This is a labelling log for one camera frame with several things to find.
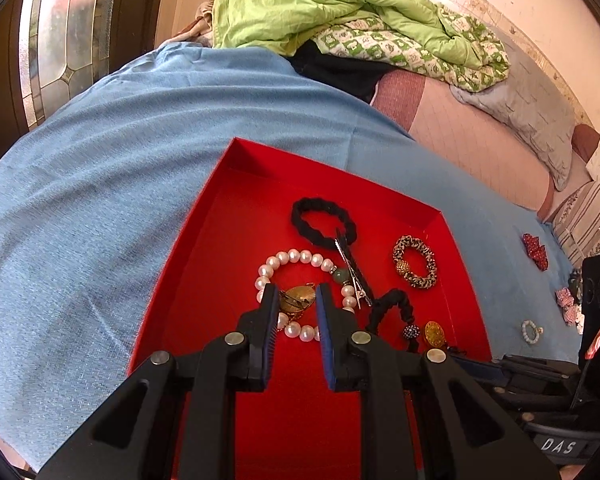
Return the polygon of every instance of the gray pillow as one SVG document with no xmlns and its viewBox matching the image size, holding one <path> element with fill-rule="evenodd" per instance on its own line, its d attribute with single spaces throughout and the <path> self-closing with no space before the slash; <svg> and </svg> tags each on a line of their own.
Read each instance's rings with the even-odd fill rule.
<svg viewBox="0 0 600 480">
<path fill-rule="evenodd" d="M 547 166 L 555 189 L 561 191 L 571 169 L 573 107 L 531 57 L 504 32 L 493 30 L 509 54 L 509 77 L 481 92 L 450 86 L 451 93 L 509 126 Z"/>
</svg>

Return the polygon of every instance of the floral pillow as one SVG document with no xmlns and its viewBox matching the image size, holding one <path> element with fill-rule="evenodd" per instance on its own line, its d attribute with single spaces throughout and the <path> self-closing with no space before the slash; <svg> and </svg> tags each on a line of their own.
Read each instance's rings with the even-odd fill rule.
<svg viewBox="0 0 600 480">
<path fill-rule="evenodd" d="M 573 193 L 554 218 L 555 236 L 575 267 L 600 254 L 600 182 L 589 182 Z"/>
</svg>

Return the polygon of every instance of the white bead bracelet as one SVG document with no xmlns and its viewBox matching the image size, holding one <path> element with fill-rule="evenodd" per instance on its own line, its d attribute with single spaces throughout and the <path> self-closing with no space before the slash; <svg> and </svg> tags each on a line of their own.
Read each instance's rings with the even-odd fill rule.
<svg viewBox="0 0 600 480">
<path fill-rule="evenodd" d="M 255 286 L 258 289 L 256 294 L 256 300 L 258 303 L 262 301 L 262 295 L 264 294 L 264 287 L 267 283 L 270 283 L 273 273 L 280 268 L 280 266 L 286 265 L 289 262 L 292 264 L 301 262 L 303 264 L 311 264 L 313 267 L 320 267 L 324 272 L 328 272 L 336 283 L 343 285 L 340 289 L 342 294 L 342 307 L 344 310 L 349 312 L 355 312 L 354 307 L 358 304 L 356 299 L 356 291 L 352 285 L 347 282 L 350 279 L 350 273 L 347 269 L 337 268 L 333 262 L 328 258 L 323 258 L 321 254 L 311 254 L 311 251 L 304 250 L 298 251 L 296 249 L 289 249 L 287 252 L 280 251 L 275 256 L 267 258 L 266 263 L 262 264 L 258 268 L 258 277 L 255 281 Z M 297 321 L 289 321 L 289 317 L 284 312 L 278 314 L 278 330 L 285 330 L 285 334 L 288 337 L 299 337 L 301 341 L 309 342 L 312 339 L 320 341 L 320 333 L 318 327 L 312 327 L 310 325 L 300 326 Z"/>
<path fill-rule="evenodd" d="M 531 339 L 529 337 L 529 334 L 526 332 L 526 327 L 528 326 L 531 327 L 531 330 L 535 332 L 535 336 L 533 339 Z M 542 334 L 542 332 L 544 332 L 544 328 L 542 328 L 541 326 L 536 326 L 536 324 L 530 319 L 527 319 L 526 321 L 522 322 L 522 337 L 530 345 L 535 345 L 540 340 L 540 335 Z"/>
</svg>

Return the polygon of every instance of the leopard print hair tie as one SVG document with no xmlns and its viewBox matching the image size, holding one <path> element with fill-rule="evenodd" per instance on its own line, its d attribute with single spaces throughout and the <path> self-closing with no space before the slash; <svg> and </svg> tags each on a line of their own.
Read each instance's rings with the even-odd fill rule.
<svg viewBox="0 0 600 480">
<path fill-rule="evenodd" d="M 415 249 L 418 251 L 427 262 L 427 270 L 429 271 L 427 276 L 418 276 L 411 272 L 409 264 L 405 262 L 402 257 L 404 256 L 404 250 L 407 248 Z M 436 284 L 438 278 L 438 268 L 436 267 L 436 261 L 433 257 L 433 251 L 419 238 L 411 235 L 405 235 L 395 243 L 393 258 L 395 262 L 395 270 L 405 280 L 416 288 L 431 288 Z"/>
</svg>

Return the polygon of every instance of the red polka dot hair bow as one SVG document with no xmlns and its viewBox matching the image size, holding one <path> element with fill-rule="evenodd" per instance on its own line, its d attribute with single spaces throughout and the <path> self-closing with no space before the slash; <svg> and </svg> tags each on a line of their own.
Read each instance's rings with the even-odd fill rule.
<svg viewBox="0 0 600 480">
<path fill-rule="evenodd" d="M 540 238 L 529 233 L 522 235 L 522 243 L 526 247 L 526 255 L 531 258 L 540 270 L 549 268 L 549 260 L 546 257 L 544 245 L 540 245 Z"/>
</svg>

